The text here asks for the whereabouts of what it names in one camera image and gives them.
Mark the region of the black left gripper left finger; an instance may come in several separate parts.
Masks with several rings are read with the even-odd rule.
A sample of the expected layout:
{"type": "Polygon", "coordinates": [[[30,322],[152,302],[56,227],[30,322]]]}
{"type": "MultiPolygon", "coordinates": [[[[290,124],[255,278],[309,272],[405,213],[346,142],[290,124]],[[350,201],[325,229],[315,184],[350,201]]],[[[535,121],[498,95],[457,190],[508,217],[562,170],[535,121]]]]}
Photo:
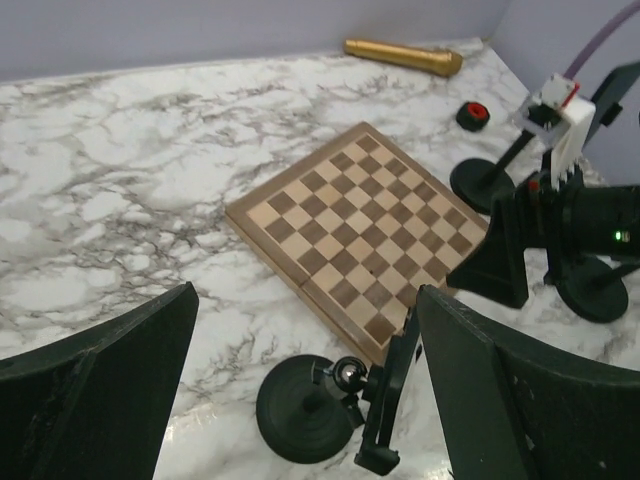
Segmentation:
{"type": "Polygon", "coordinates": [[[184,283],[3,359],[2,478],[152,478],[198,307],[184,283]]]}

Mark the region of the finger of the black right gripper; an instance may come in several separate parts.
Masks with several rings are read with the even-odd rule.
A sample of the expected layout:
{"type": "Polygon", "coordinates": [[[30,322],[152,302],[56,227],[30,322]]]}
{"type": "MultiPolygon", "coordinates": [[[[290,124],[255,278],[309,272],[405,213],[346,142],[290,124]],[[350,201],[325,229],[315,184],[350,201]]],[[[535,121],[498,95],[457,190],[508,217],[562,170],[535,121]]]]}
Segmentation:
{"type": "Polygon", "coordinates": [[[509,308],[522,308],[529,297],[524,250],[515,200],[496,197],[484,239],[447,275],[447,284],[509,308]]]}

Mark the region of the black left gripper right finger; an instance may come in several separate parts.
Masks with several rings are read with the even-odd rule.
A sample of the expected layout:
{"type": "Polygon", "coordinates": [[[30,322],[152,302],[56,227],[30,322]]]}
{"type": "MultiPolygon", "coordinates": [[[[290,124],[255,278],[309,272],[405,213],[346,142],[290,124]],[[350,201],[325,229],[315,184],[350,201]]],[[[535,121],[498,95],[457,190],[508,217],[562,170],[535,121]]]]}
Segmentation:
{"type": "Polygon", "coordinates": [[[433,286],[416,316],[457,479],[636,479],[639,374],[489,319],[433,286]]]}

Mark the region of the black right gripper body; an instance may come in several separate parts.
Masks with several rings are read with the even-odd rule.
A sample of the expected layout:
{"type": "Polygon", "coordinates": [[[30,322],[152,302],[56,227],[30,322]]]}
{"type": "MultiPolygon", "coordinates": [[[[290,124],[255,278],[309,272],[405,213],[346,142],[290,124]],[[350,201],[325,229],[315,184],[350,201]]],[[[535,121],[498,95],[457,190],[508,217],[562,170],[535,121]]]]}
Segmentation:
{"type": "Polygon", "coordinates": [[[495,198],[492,238],[511,251],[557,248],[569,255],[639,258],[639,187],[586,186],[573,176],[554,187],[548,171],[495,198]]]}

